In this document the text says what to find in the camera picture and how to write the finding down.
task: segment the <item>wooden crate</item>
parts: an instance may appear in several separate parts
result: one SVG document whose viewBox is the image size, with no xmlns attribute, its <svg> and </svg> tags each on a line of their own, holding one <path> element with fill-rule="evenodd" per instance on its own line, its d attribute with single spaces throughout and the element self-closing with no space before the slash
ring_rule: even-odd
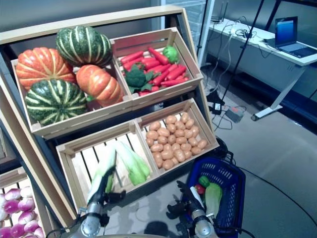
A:
<svg viewBox="0 0 317 238">
<path fill-rule="evenodd" d="M 60 162 L 76 209 L 87 205 L 87 195 L 91 188 L 91 180 L 95 174 L 99 159 L 103 159 L 104 148 L 115 141 L 122 141 L 141 156 L 151 168 L 148 181 L 157 178 L 158 169 L 152 160 L 147 145 L 142 140 L 141 131 L 134 120 L 113 126 L 91 135 L 61 144 L 56 147 Z M 113 191 L 130 192 L 142 186 L 134 186 L 122 161 L 116 158 L 116 171 Z"/>
<path fill-rule="evenodd" d="M 199 128 L 199 134 L 197 135 L 196 139 L 199 141 L 201 139 L 205 139 L 207 141 L 207 146 L 202 150 L 202 152 L 198 155 L 192 156 L 190 159 L 185 160 L 182 163 L 174 166 L 172 169 L 166 171 L 165 169 L 161 168 L 159 170 L 160 175 L 164 175 L 166 173 L 172 172 L 174 169 L 185 165 L 187 162 L 194 160 L 195 158 L 203 155 L 204 153 L 213 150 L 219 146 L 215 135 L 212 133 L 211 129 L 209 128 L 208 124 L 206 123 L 202 113 L 200 112 L 196 102 L 194 99 L 189 99 L 184 102 L 175 104 L 173 106 L 164 108 L 162 110 L 150 113 L 148 115 L 140 117 L 139 126 L 141 128 L 141 132 L 143 135 L 143 140 L 146 139 L 146 132 L 149 131 L 149 125 L 152 122 L 159 121 L 161 126 L 166 128 L 166 124 L 164 119 L 169 115 L 175 115 L 179 120 L 182 113 L 187 112 L 189 117 L 194 119 L 196 125 Z M 151 155 L 151 160 L 154 160 L 152 153 L 147 147 L 148 154 Z"/>
<path fill-rule="evenodd" d="M 132 110 L 132 96 L 127 88 L 125 82 L 122 82 L 119 77 L 120 72 L 117 68 L 114 67 L 114 61 L 111 62 L 110 65 L 106 67 L 107 72 L 109 72 L 114 78 L 117 79 L 120 86 L 124 91 L 123 102 L 116 103 L 114 105 L 108 107 L 100 107 L 97 103 L 88 103 L 89 111 L 87 113 L 78 115 L 73 118 L 69 118 L 57 123 L 53 123 L 46 126 L 41 126 L 40 123 L 29 117 L 28 112 L 26 110 L 26 105 L 24 102 L 24 98 L 27 94 L 27 91 L 20 85 L 18 77 L 16 75 L 15 67 L 18 63 L 17 59 L 11 61 L 16 84 L 18 85 L 18 90 L 22 99 L 24 111 L 26 114 L 26 118 L 32 133 L 36 135 L 40 135 L 45 139 L 51 139 L 60 135 L 67 134 L 69 132 L 84 128 L 86 126 L 92 125 L 94 123 L 101 122 L 103 120 L 121 115 L 123 113 L 129 112 Z M 78 67 L 74 68 L 74 72 L 76 73 L 79 70 Z"/>
<path fill-rule="evenodd" d="M 152 172 L 146 182 L 134 186 L 128 178 L 125 166 L 121 160 L 117 159 L 114 185 L 112 187 L 114 191 L 122 191 L 125 189 L 127 192 L 131 192 L 199 156 L 194 156 L 177 167 L 173 167 L 173 169 L 165 172 L 164 170 L 159 170 L 157 168 L 152 154 L 145 142 L 145 128 L 151 122 L 162 120 L 170 114 L 176 115 L 182 112 L 188 112 L 189 116 L 195 119 L 195 125 L 200 128 L 199 138 L 206 139 L 208 142 L 208 145 L 201 154 L 216 148 L 218 143 L 215 136 L 208 127 L 194 99 L 175 104 L 141 118 L 136 118 L 57 146 L 56 150 L 76 209 L 87 205 L 87 195 L 91 188 L 91 180 L 97 169 L 99 159 L 105 156 L 103 150 L 105 146 L 116 140 L 124 142 L 145 159 Z"/>
<path fill-rule="evenodd" d="M 137 51 L 144 51 L 144 56 L 149 56 L 148 47 L 152 47 L 157 51 L 162 52 L 166 46 L 174 46 L 179 53 L 180 64 L 187 67 L 186 72 L 189 76 L 189 80 L 187 82 L 167 87 L 142 97 L 140 97 L 137 93 L 131 94 L 129 91 L 128 95 L 133 97 L 132 110 L 137 110 L 192 91 L 203 79 L 203 75 L 201 74 L 195 60 L 187 49 L 186 44 L 176 27 L 115 38 L 112 39 L 112 41 L 115 67 L 120 69 L 119 77 L 123 82 L 125 82 L 125 79 L 122 74 L 123 67 L 120 66 L 120 59 Z"/>
<path fill-rule="evenodd" d="M 26 186 L 30 186 L 32 188 L 31 182 L 22 167 L 0 175 L 0 193 L 6 193 L 12 188 L 24 188 Z M 32 192 L 35 202 L 34 211 L 38 215 L 37 219 L 42 224 L 41 227 L 44 235 L 46 236 L 48 232 L 56 229 L 57 225 L 38 193 L 33 189 Z M 4 226 L 12 227 L 17 224 L 21 213 L 22 212 L 11 214 L 10 218 L 4 221 Z"/>
</svg>

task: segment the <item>potato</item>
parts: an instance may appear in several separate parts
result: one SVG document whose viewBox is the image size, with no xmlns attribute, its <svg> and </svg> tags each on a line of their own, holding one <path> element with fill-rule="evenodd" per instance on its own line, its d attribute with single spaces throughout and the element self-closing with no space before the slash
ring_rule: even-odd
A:
<svg viewBox="0 0 317 238">
<path fill-rule="evenodd" d="M 200 141 L 198 142 L 197 147 L 198 147 L 198 148 L 201 148 L 201 149 L 204 149 L 204 148 L 206 147 L 206 145 L 207 145 L 207 141 L 206 141 L 206 140 L 200 140 Z"/>
<path fill-rule="evenodd" d="M 176 138 L 176 143 L 177 144 L 185 144 L 185 143 L 187 143 L 187 139 L 183 136 L 183 137 L 178 137 L 178 138 Z"/>
<path fill-rule="evenodd" d="M 196 136 L 199 134 L 199 127 L 194 125 L 194 126 L 192 126 L 192 128 L 190 130 L 193 133 L 193 137 L 196 138 Z"/>
<path fill-rule="evenodd" d="M 167 124 L 166 128 L 170 133 L 174 133 L 176 131 L 176 126 L 174 124 Z"/>
<path fill-rule="evenodd" d="M 170 160 L 174 157 L 174 153 L 172 150 L 163 150 L 160 154 L 163 160 Z"/>
<path fill-rule="evenodd" d="M 174 144 L 176 142 L 176 136 L 175 135 L 170 135 L 168 138 L 167 138 L 167 141 L 170 145 Z"/>
<path fill-rule="evenodd" d="M 198 155 L 199 153 L 201 153 L 201 148 L 199 147 L 193 147 L 191 152 L 193 153 L 193 155 Z"/>
<path fill-rule="evenodd" d="M 161 159 L 162 160 L 162 155 L 160 152 L 153 152 L 152 153 L 154 159 Z"/>
<path fill-rule="evenodd" d="M 147 144 L 148 144 L 149 147 L 151 147 L 151 146 L 154 144 L 154 140 L 151 139 L 151 138 L 146 138 L 145 141 L 147 142 Z"/>
<path fill-rule="evenodd" d="M 180 117 L 180 121 L 184 124 L 188 121 L 188 119 L 189 119 L 188 113 L 183 113 L 182 116 Z"/>
<path fill-rule="evenodd" d="M 150 130 L 158 130 L 160 128 L 160 122 L 159 121 L 155 121 L 153 123 L 150 124 L 149 129 Z"/>
<path fill-rule="evenodd" d="M 172 145 L 172 150 L 179 150 L 180 149 L 180 145 L 175 143 Z"/>
<path fill-rule="evenodd" d="M 195 138 L 189 138 L 188 139 L 188 142 L 190 143 L 190 145 L 192 146 L 192 147 L 195 147 L 195 146 L 197 146 L 198 145 L 198 141 L 195 139 Z"/>
<path fill-rule="evenodd" d="M 161 152 L 163 150 L 163 145 L 162 144 L 154 144 L 150 147 L 150 150 L 152 152 Z"/>
<path fill-rule="evenodd" d="M 177 118 L 176 116 L 168 116 L 166 119 L 165 119 L 165 122 L 166 124 L 174 124 L 175 122 L 177 122 Z"/>
<path fill-rule="evenodd" d="M 184 132 L 183 130 L 177 129 L 177 130 L 175 131 L 174 135 L 175 135 L 176 137 L 182 137 L 182 136 L 185 135 L 185 132 Z"/>
<path fill-rule="evenodd" d="M 187 139 L 193 137 L 193 132 L 191 130 L 184 130 L 184 134 Z"/>
<path fill-rule="evenodd" d="M 162 144 L 162 145 L 165 145 L 165 144 L 167 143 L 167 137 L 160 135 L 160 136 L 158 137 L 158 143 L 159 143 L 159 144 Z"/>
<path fill-rule="evenodd" d="M 194 123 L 195 123 L 194 119 L 189 119 L 189 120 L 186 122 L 186 124 L 185 124 L 186 129 L 192 128 L 192 126 L 194 125 Z"/>
<path fill-rule="evenodd" d="M 185 130 L 186 129 L 184 123 L 182 123 L 181 121 L 175 122 L 175 126 L 176 126 L 176 129 L 179 129 L 179 130 Z"/>
<path fill-rule="evenodd" d="M 165 137 L 169 137 L 170 136 L 169 130 L 166 129 L 166 128 L 163 128 L 163 127 L 158 129 L 158 134 L 161 135 L 161 136 L 165 136 Z"/>
<path fill-rule="evenodd" d="M 174 163 L 173 163 L 172 160 L 164 160 L 164 162 L 163 162 L 163 168 L 164 168 L 165 170 L 169 170 L 169 169 L 173 168 L 173 166 L 174 166 Z"/>
<path fill-rule="evenodd" d="M 163 150 L 172 150 L 172 146 L 170 144 L 165 144 Z"/>
<path fill-rule="evenodd" d="M 154 161 L 155 161 L 155 163 L 156 163 L 156 165 L 157 165 L 157 167 L 159 169 L 162 168 L 162 165 L 163 165 L 163 160 L 162 159 L 160 159 L 160 158 L 155 159 L 154 158 Z"/>
<path fill-rule="evenodd" d="M 180 149 L 183 150 L 183 151 L 186 151 L 186 150 L 191 150 L 192 149 L 192 146 L 188 143 L 185 143 L 185 144 L 181 144 L 180 145 Z"/>
<path fill-rule="evenodd" d="M 171 161 L 173 162 L 174 165 L 178 165 L 179 164 L 178 160 L 175 157 L 173 157 L 171 159 Z"/>
<path fill-rule="evenodd" d="M 182 150 L 174 150 L 174 157 L 177 159 L 178 162 L 184 162 L 185 161 L 185 154 Z"/>
<path fill-rule="evenodd" d="M 159 134 L 156 131 L 150 130 L 147 132 L 147 138 L 157 140 L 158 136 L 159 136 Z"/>
<path fill-rule="evenodd" d="M 192 157 L 192 152 L 189 150 L 184 151 L 185 159 L 188 160 L 190 157 Z"/>
</svg>

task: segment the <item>orange pumpkin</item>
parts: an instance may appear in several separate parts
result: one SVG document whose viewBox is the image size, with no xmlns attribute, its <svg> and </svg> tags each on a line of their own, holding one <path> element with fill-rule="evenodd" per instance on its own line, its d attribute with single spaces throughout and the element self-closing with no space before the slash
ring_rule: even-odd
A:
<svg viewBox="0 0 317 238">
<path fill-rule="evenodd" d="M 16 74 L 20 84 L 29 90 L 33 83 L 52 78 L 76 82 L 73 67 L 69 65 L 56 49 L 46 47 L 26 50 L 18 57 Z"/>
<path fill-rule="evenodd" d="M 122 101 L 123 90 L 117 80 L 102 68 L 87 64 L 76 74 L 81 90 L 94 97 L 103 106 L 109 106 Z"/>
</svg>

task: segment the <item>white desk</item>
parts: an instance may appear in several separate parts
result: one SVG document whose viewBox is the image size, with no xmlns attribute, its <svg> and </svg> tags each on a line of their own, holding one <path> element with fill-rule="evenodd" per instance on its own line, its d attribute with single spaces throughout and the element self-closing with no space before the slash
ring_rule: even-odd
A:
<svg viewBox="0 0 317 238">
<path fill-rule="evenodd" d="M 232 39 L 235 39 L 238 43 L 240 42 L 239 44 L 234 44 L 235 48 L 239 48 L 239 45 L 241 46 L 241 43 L 245 43 L 246 38 L 243 38 L 242 36 L 237 36 L 235 32 L 237 29 L 249 30 L 248 26 L 241 23 L 235 23 L 234 21 L 229 22 L 228 19 L 224 19 L 222 23 L 216 24 L 215 26 L 211 24 L 210 30 L 213 29 L 214 33 L 221 34 L 223 28 L 226 25 L 228 26 L 223 31 L 223 36 L 225 36 L 223 42 L 226 42 L 231 32 L 233 32 Z M 282 108 L 282 106 L 280 105 L 281 101 L 305 72 L 307 66 L 317 61 L 317 54 L 304 58 L 297 58 L 285 52 L 274 50 L 272 47 L 267 47 L 266 44 L 263 42 L 263 39 L 274 38 L 274 33 L 267 32 L 259 28 L 253 28 L 253 34 L 255 34 L 255 32 L 256 35 L 249 39 L 249 45 L 246 48 L 245 53 L 242 56 L 240 66 L 238 67 L 239 70 L 244 71 L 267 84 L 270 84 L 265 80 L 265 78 L 268 77 L 270 77 L 271 79 L 276 79 L 276 81 L 279 81 L 281 78 L 288 79 L 287 83 L 285 83 L 286 85 L 284 84 L 282 86 L 282 89 L 280 90 L 281 92 L 275 99 L 273 104 L 270 107 L 252 116 L 253 120 L 258 120 Z M 271 53 L 272 58 L 263 59 L 260 55 L 260 50 L 258 49 L 258 47 L 266 54 Z M 234 60 L 237 59 L 238 55 L 240 54 L 240 50 L 236 49 L 235 53 L 236 56 L 233 57 L 234 64 Z"/>
</svg>

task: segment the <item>desk leg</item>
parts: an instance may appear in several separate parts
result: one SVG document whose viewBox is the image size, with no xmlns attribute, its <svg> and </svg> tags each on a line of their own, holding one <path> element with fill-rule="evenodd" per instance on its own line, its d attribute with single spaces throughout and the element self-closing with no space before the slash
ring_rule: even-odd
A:
<svg viewBox="0 0 317 238">
<path fill-rule="evenodd" d="M 281 109 L 282 106 L 280 105 L 280 103 L 285 98 L 285 96 L 288 94 L 288 92 L 293 88 L 293 86 L 298 81 L 298 79 L 302 76 L 302 74 L 305 72 L 306 68 L 307 68 L 306 66 L 304 66 L 304 67 L 298 66 L 297 67 L 298 70 L 297 70 L 297 72 L 295 72 L 293 80 L 283 89 L 283 91 L 278 95 L 278 97 L 275 99 L 275 101 L 272 103 L 272 105 L 270 107 L 256 113 L 256 114 L 253 114 L 251 119 L 254 121 L 259 120 L 259 119 Z"/>
</svg>

